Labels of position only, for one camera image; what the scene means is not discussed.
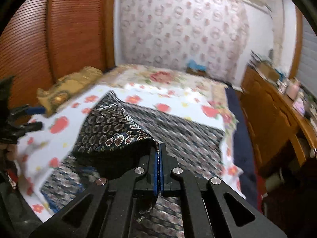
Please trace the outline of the left hand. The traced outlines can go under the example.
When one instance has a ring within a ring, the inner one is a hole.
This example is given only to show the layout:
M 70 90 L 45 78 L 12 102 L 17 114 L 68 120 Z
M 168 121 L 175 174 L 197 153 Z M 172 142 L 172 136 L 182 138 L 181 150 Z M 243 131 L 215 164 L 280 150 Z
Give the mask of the left hand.
M 17 145 L 0 143 L 1 158 L 14 161 L 17 158 Z

